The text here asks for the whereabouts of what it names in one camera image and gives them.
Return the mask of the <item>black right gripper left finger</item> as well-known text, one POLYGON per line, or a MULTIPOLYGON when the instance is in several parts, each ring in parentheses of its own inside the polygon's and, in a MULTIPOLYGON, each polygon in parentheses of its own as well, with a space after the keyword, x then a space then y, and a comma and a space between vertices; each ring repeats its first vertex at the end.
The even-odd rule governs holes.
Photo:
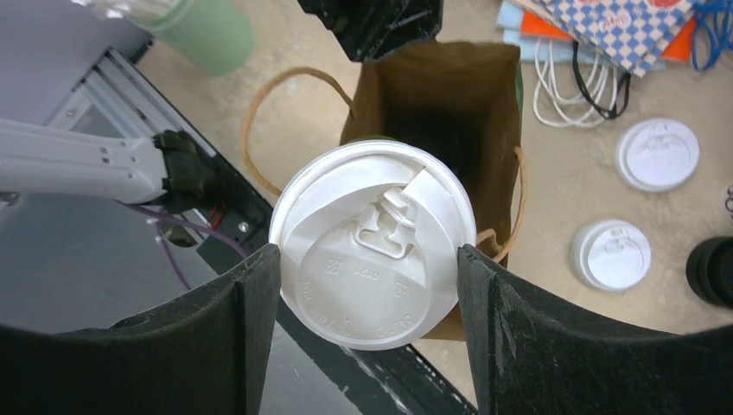
POLYGON ((4 414, 256 414, 280 295, 280 252, 107 329, 2 327, 4 414))

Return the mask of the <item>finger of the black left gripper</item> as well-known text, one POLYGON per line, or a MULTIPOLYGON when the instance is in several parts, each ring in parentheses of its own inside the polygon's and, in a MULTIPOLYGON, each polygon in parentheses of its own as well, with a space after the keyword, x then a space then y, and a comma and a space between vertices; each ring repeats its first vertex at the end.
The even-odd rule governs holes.
POLYGON ((433 40, 443 25, 442 0, 299 0, 352 62, 374 62, 433 40))

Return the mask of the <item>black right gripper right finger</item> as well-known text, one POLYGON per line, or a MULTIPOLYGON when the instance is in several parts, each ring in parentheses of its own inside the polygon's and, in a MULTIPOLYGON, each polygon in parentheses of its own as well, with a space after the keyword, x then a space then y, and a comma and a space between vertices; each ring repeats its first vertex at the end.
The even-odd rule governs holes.
POLYGON ((731 327, 673 335, 616 321, 471 245, 457 264, 480 413, 731 413, 731 327))

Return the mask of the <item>green paper bag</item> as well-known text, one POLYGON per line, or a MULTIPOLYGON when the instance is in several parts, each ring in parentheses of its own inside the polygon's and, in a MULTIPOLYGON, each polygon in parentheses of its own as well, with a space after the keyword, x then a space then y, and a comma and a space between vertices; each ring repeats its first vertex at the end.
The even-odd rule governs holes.
MULTIPOLYGON (((523 218, 511 210, 513 196, 526 195, 519 49, 492 42, 412 44, 382 61, 363 64, 355 92, 343 94, 342 99, 348 114, 335 149, 368 137, 401 142, 397 129, 427 112, 450 115, 475 130, 474 161, 467 176, 457 178, 475 216, 476 242, 467 245, 504 265, 523 218)), ((249 149, 242 152, 252 176, 278 199, 288 184, 278 188, 269 182, 249 149)), ((444 328, 423 337, 462 339, 458 306, 449 313, 444 328)))

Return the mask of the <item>single white coffee lid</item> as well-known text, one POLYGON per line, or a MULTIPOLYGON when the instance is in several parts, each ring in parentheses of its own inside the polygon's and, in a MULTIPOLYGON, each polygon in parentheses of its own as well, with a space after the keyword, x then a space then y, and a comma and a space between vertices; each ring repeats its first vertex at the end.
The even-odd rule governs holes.
POLYGON ((399 141, 342 145, 301 169, 274 207, 281 296, 333 344, 400 348, 455 308, 457 253, 476 242, 456 175, 399 141))

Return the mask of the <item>single black coffee lid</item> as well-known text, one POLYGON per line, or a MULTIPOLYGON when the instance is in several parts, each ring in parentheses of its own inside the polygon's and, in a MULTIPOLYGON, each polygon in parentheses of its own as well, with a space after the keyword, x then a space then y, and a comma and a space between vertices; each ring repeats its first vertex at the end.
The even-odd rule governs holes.
POLYGON ((463 180, 474 161, 478 135, 473 128, 450 115, 418 114, 397 129, 398 139, 430 153, 463 180))

